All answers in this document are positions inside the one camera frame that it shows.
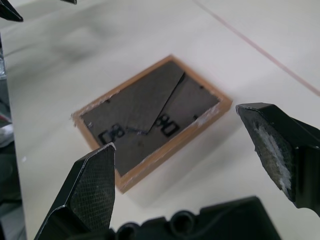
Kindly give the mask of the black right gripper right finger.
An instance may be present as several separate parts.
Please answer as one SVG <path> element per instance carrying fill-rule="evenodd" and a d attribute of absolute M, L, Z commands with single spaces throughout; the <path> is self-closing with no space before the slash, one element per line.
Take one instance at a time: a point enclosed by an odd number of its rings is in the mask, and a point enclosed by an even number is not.
<path fill-rule="evenodd" d="M 320 131 L 270 103 L 238 104 L 261 164 L 299 209 L 320 211 Z"/>

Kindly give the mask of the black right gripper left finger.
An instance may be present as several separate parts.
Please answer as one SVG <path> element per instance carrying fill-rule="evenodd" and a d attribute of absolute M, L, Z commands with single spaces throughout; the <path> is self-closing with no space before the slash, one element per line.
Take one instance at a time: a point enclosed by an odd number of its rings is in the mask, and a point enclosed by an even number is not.
<path fill-rule="evenodd" d="M 77 160 L 42 222 L 35 239 L 67 240 L 107 230 L 115 202 L 113 143 Z"/>

